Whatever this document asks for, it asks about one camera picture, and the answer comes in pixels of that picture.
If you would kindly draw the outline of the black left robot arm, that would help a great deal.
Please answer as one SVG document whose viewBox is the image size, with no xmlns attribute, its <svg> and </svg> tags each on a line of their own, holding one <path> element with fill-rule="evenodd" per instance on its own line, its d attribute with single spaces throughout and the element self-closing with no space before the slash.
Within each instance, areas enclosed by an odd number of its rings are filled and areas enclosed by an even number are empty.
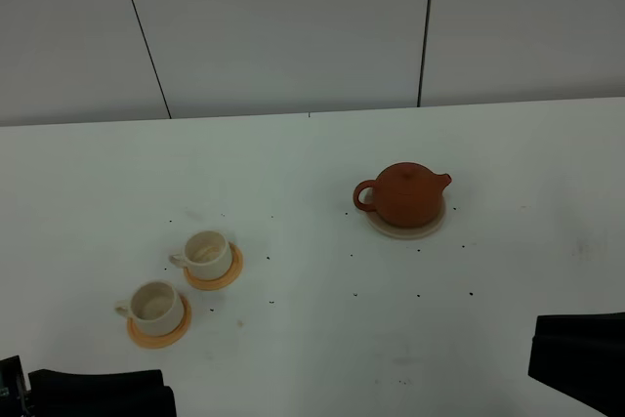
<svg viewBox="0 0 625 417">
<path fill-rule="evenodd" d="M 175 416 L 173 390 L 159 370 L 81 375 L 23 373 L 17 355 L 1 361 L 3 416 Z"/>
</svg>

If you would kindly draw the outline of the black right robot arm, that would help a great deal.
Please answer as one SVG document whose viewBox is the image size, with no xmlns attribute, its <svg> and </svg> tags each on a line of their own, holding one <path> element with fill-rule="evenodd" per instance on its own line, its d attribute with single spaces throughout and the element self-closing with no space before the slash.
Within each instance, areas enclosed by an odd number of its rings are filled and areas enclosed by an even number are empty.
<svg viewBox="0 0 625 417">
<path fill-rule="evenodd" d="M 622 416 L 624 314 L 538 316 L 528 376 L 605 416 Z"/>
</svg>

